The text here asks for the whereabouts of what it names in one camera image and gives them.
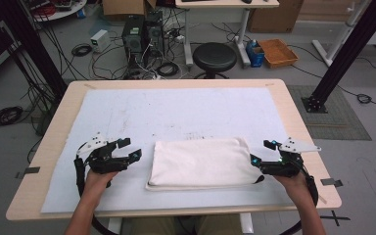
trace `wooden table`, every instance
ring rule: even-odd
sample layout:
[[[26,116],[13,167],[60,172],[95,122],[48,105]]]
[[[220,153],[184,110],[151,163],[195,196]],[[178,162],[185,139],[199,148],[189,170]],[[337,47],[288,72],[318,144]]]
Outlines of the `wooden table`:
[[[247,56],[243,44],[244,34],[246,32],[247,21],[249,19],[250,9],[253,8],[274,8],[279,6],[277,0],[253,0],[252,3],[246,4],[242,0],[215,0],[215,1],[198,1],[182,2],[176,0],[178,8],[187,9],[185,12],[185,63],[188,67],[194,65],[190,45],[189,24],[192,23],[241,23],[239,35],[235,37],[235,44],[240,52],[243,62],[243,68],[250,66],[250,59]]]
[[[70,84],[63,101],[39,146],[30,167],[39,166],[38,173],[26,174],[23,182],[7,211],[10,220],[31,220],[49,218],[70,218],[71,213],[41,213],[49,189],[55,164],[61,155],[72,124],[86,92],[91,89],[160,89],[160,88],[216,88],[216,87],[266,87],[270,91],[279,116],[288,135],[313,143],[306,126],[296,109],[285,83],[280,79],[230,79],[230,80],[146,80],[146,81],[75,81]],[[319,209],[334,209],[341,205],[341,199],[333,185],[323,186],[320,179],[329,174],[318,153],[304,153],[305,166],[313,174],[319,191]],[[248,207],[183,209],[179,211],[105,211],[99,216],[146,216],[162,214],[195,214],[219,212],[263,212],[294,210],[295,207]]]

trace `round stool seat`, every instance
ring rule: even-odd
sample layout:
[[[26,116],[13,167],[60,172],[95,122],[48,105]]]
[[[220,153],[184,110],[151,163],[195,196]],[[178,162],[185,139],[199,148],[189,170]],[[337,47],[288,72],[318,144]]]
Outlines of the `round stool seat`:
[[[228,71],[237,63],[234,50],[216,42],[200,45],[195,49],[192,58],[199,68],[208,72]]]

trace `white fabric bag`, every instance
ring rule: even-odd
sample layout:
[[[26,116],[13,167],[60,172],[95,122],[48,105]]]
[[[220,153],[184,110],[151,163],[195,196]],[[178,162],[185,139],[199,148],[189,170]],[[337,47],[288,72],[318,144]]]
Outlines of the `white fabric bag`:
[[[158,141],[146,188],[226,188],[254,184],[261,176],[243,138]]]

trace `computer tower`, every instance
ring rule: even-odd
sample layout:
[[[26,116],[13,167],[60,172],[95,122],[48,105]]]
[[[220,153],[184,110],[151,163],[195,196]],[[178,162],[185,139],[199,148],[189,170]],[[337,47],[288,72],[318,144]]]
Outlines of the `computer tower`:
[[[145,67],[149,58],[145,17],[130,15],[127,17],[121,34],[124,50],[130,68]]]
[[[145,23],[148,31],[148,39],[152,45],[150,48],[151,55],[162,57],[165,54],[163,12],[149,12]]]

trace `gray floor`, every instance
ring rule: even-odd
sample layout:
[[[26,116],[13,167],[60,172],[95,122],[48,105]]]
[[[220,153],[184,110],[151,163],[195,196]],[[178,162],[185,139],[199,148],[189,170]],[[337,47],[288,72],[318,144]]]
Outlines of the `gray floor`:
[[[96,13],[84,20],[70,17],[53,22],[52,26],[59,38],[67,57],[70,59],[70,50],[79,43],[89,43],[89,38],[99,29],[106,29],[115,36],[121,35],[121,23],[109,23]],[[192,41],[226,41],[226,34],[208,23],[193,24]],[[230,24],[237,29],[237,24]],[[331,43],[337,35],[341,25],[339,23],[309,23],[299,22],[293,33],[290,34],[253,34],[251,38],[257,40],[281,38],[290,45],[307,48],[315,55],[311,46],[312,39],[322,43]],[[56,49],[43,36],[43,41],[55,64],[59,65]],[[293,48],[299,55],[295,66],[303,70],[322,76],[327,67],[315,60],[308,52]],[[176,62],[183,64],[181,47],[175,48]],[[376,48],[366,46],[359,57],[367,58],[376,66]],[[124,65],[125,57],[122,49],[116,49],[98,62],[98,67],[116,70]],[[75,58],[73,65],[87,78],[90,56]],[[182,73],[173,78],[190,78],[200,70],[196,67],[188,73],[181,65]],[[226,72],[232,79],[235,78],[281,78],[290,85],[317,85],[319,78],[303,73],[292,67],[271,70],[266,66],[259,69],[243,70],[240,64]],[[68,71],[64,75],[66,80],[73,79]],[[356,60],[345,74],[340,85],[352,93],[370,95],[376,102],[376,69],[366,61]],[[21,105],[27,108],[29,101],[21,97],[27,92],[27,84],[17,66],[11,61],[0,67],[0,109]],[[337,216],[349,217],[351,221],[340,220],[337,226],[334,220],[324,219],[323,223],[328,234],[374,234],[376,233],[376,105],[361,105],[354,96],[345,93],[353,110],[368,131],[372,141],[340,141],[315,139],[315,143],[322,147],[320,153],[329,173],[335,179],[341,179],[343,187],[338,188],[343,205],[335,210]],[[30,123],[20,123],[13,126],[0,127],[0,234],[61,234],[67,226],[66,220],[51,221],[8,221],[5,217],[21,181],[15,176],[27,166],[26,155],[29,149],[39,140]],[[321,211],[322,215],[332,215],[330,211]],[[253,213],[255,234],[278,234],[298,220],[293,212],[265,212]]]

